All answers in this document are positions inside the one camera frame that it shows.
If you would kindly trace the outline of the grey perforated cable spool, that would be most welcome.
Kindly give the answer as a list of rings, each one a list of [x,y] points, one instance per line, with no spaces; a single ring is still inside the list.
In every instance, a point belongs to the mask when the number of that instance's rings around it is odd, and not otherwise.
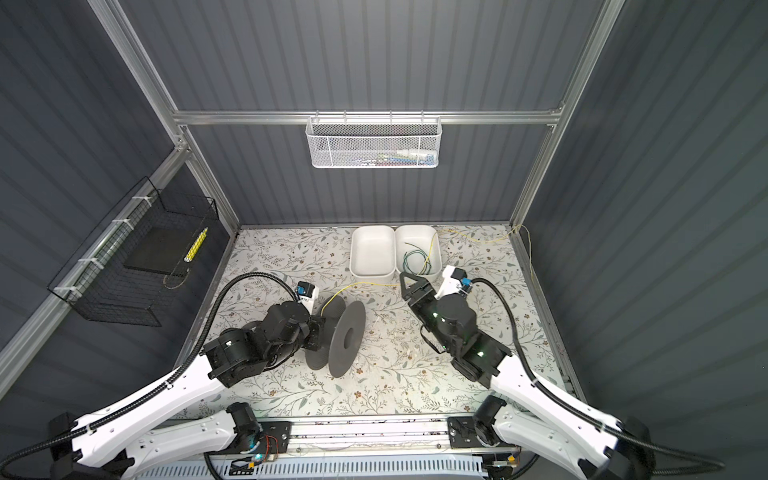
[[[317,350],[305,349],[311,370],[328,368],[333,378],[344,376],[352,367],[366,330],[366,309],[361,301],[347,304],[341,296],[329,299],[321,308],[323,329]]]

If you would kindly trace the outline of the white tray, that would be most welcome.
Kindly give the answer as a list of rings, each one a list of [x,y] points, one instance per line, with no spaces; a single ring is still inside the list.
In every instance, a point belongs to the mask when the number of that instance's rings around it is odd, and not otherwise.
[[[387,283],[396,270],[395,230],[385,225],[362,226],[351,237],[351,274],[359,281]]]
[[[402,225],[395,229],[398,274],[408,272],[436,282],[443,271],[437,230],[429,225]]]

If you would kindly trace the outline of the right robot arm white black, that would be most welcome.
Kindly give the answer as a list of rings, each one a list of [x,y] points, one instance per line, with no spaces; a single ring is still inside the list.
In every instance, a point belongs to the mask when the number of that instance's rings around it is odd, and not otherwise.
[[[517,445],[578,479],[651,479],[724,469],[719,459],[653,443],[639,420],[604,413],[535,373],[517,334],[507,347],[482,331],[467,296],[479,284],[497,293],[489,280],[470,279],[449,266],[439,288],[408,272],[399,281],[425,342],[449,355],[465,378],[489,390],[473,415],[482,444]]]

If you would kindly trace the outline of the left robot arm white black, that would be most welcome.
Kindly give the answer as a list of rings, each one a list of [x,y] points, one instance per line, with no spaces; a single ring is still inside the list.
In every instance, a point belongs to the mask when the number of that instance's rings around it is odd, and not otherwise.
[[[301,349],[318,349],[324,321],[312,313],[317,287],[301,281],[290,288],[273,274],[255,271],[236,276],[222,291],[251,278],[276,283],[288,300],[269,307],[263,320],[225,329],[213,340],[207,338],[212,324],[205,323],[179,367],[101,410],[55,418],[49,439],[2,459],[2,478],[15,478],[10,466],[42,451],[53,457],[52,479],[126,478],[137,471],[143,434],[198,400],[276,369]]]

